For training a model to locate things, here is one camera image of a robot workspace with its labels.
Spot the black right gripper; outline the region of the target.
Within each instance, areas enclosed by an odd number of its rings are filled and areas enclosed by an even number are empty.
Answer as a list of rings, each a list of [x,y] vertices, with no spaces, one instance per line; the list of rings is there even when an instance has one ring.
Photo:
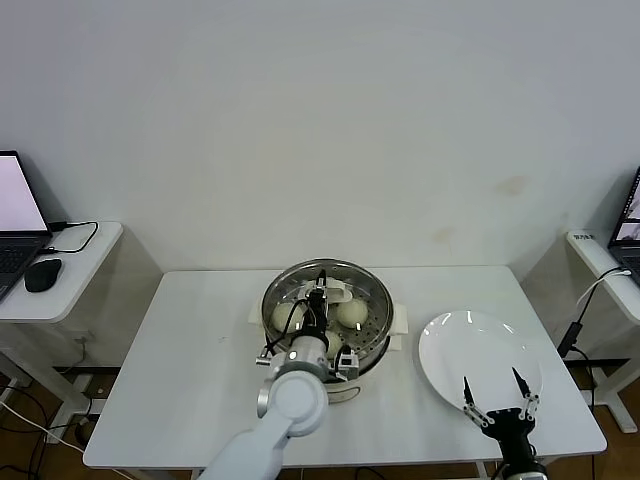
[[[476,406],[467,377],[464,377],[463,413],[485,436],[497,441],[505,463],[532,463],[533,450],[528,435],[535,427],[540,396],[531,391],[527,381],[515,367],[512,373],[524,399],[524,406],[489,411],[487,414]]]

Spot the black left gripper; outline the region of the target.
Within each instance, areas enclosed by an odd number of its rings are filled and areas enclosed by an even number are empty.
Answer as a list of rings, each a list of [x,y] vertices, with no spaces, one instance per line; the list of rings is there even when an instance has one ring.
[[[321,269],[316,277],[313,291],[307,296],[307,311],[304,315],[303,334],[326,340],[327,330],[327,274]]]

